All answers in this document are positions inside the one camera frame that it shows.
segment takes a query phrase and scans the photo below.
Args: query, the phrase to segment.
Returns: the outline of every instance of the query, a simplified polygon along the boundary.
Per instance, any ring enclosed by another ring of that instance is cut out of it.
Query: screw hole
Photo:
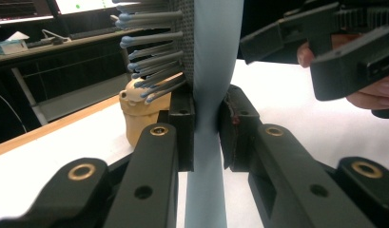
[[[146,200],[152,196],[152,188],[149,186],[141,186],[135,190],[134,196],[140,200]]]
[[[76,169],[74,174],[75,174],[75,176],[84,176],[88,172],[90,172],[90,168],[88,168],[88,167],[81,167],[81,168]]]
[[[328,197],[328,191],[323,186],[318,184],[312,184],[310,191],[317,197],[326,198]]]
[[[366,165],[360,165],[360,169],[363,170],[363,172],[374,174],[375,170],[373,170],[371,167]]]

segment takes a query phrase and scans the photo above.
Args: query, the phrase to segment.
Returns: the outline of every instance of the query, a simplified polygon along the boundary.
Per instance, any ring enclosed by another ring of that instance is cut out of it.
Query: brush
[[[150,104],[180,86],[192,87],[192,16],[187,17],[190,14],[187,9],[193,8],[193,1],[113,0],[113,3],[129,3],[117,6],[121,13],[112,18],[116,27],[151,33],[125,36],[120,43],[121,48],[133,49],[128,55],[127,68],[133,72],[133,80],[143,79],[134,84],[143,91],[140,98]]]

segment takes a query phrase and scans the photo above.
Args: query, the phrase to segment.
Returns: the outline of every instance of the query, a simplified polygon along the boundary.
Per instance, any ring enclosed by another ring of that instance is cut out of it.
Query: gray bristle
[[[128,0],[114,0],[115,3],[121,2],[134,2]],[[169,40],[165,40],[166,42],[170,41],[167,45],[167,53],[170,52],[183,52],[183,56],[179,56],[177,59],[177,63],[179,63],[180,68],[182,69],[182,76],[178,76],[182,78],[179,80],[179,83],[176,84],[166,84],[161,88],[165,88],[162,91],[158,91],[159,89],[154,89],[157,92],[158,96],[162,96],[162,94],[167,93],[178,86],[183,84],[188,84],[191,88],[193,85],[193,70],[194,70],[194,34],[193,34],[193,23],[194,23],[194,0],[170,0],[170,1],[160,1],[160,0],[146,0],[141,1],[141,3],[126,5],[126,6],[118,6],[117,9],[121,12],[118,20],[116,21],[116,26],[120,29],[158,29],[158,28],[166,28],[170,29],[170,38]],[[163,16],[162,20],[153,20],[152,18],[157,18],[157,15]],[[173,34],[177,34],[176,32],[182,32],[183,37],[177,37]],[[139,46],[142,40],[145,40],[145,36],[141,37],[123,37],[120,46],[122,48],[127,47],[135,47]],[[135,69],[135,71],[139,71],[139,66],[145,63],[145,61],[136,61],[137,57],[151,57],[156,60],[156,58],[164,58],[163,55],[166,53],[162,52],[160,48],[152,47],[154,53],[150,53],[151,48],[149,49],[140,49],[134,50],[136,55],[131,54],[131,58],[129,58],[131,64],[129,65],[131,68]],[[154,68],[158,67],[159,63],[154,62]],[[175,62],[176,59],[170,59],[169,62]],[[169,75],[166,78],[174,77],[175,74]]]

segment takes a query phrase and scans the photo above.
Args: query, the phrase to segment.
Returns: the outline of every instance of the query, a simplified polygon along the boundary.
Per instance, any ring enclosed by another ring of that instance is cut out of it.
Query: finger
[[[297,52],[298,63],[303,67],[310,67],[310,63],[315,58],[315,55],[309,48],[309,43],[304,43],[298,48]]]
[[[364,109],[388,109],[389,108],[389,98],[374,96],[362,92],[356,92],[346,97],[348,102],[352,105]]]
[[[360,92],[389,98],[389,76],[361,89]]]
[[[358,38],[360,38],[359,34],[333,34],[331,35],[333,49],[339,48]]]

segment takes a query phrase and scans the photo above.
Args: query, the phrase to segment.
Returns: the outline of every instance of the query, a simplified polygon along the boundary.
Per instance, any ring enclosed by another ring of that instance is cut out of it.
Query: bristle
[[[178,32],[168,32],[161,33],[155,35],[147,35],[147,36],[125,36],[121,40],[121,48],[128,48],[131,46],[139,46],[139,45],[147,45],[153,43],[159,43],[163,41],[172,41],[183,38],[183,33],[181,31]]]
[[[142,3],[133,5],[119,5],[116,8],[120,12],[134,13],[134,12],[159,12],[167,11],[167,2],[156,2],[156,3]]]
[[[135,1],[113,0],[114,3],[135,3]],[[165,95],[178,86],[187,82],[185,75],[192,75],[191,70],[185,68],[186,56],[191,56],[190,66],[192,66],[192,46],[190,53],[185,53],[182,48],[183,40],[187,40],[181,30],[185,20],[184,5],[189,3],[192,7],[192,0],[182,1],[156,1],[146,0],[133,5],[118,6],[117,10],[121,14],[117,17],[116,26],[120,29],[170,29],[170,32],[145,35],[145,36],[125,36],[120,43],[121,48],[131,48],[141,45],[156,45],[155,47],[134,50],[128,55],[128,69],[133,70],[133,79],[146,78],[135,84],[136,87],[150,87],[145,94],[146,102]]]
[[[166,55],[155,56],[152,58],[144,59],[142,61],[136,63],[128,64],[129,69],[141,69],[145,67],[150,67],[159,64],[167,64],[171,62],[175,62],[183,57],[183,51],[168,53]]]
[[[133,60],[135,58],[145,57],[149,55],[160,55],[165,54],[166,52],[170,52],[173,49],[173,42],[165,45],[160,45],[156,47],[150,47],[141,50],[134,50],[134,52],[128,55],[129,60]]]
[[[146,67],[146,68],[142,68],[142,69],[137,70],[138,73],[133,73],[131,77],[133,79],[137,79],[137,78],[145,77],[147,75],[150,75],[150,74],[156,73],[158,71],[167,69],[169,67],[175,67],[175,66],[179,66],[179,65],[180,64],[176,61],[176,62],[172,62],[172,63],[168,63],[168,64],[150,66],[150,67]]]

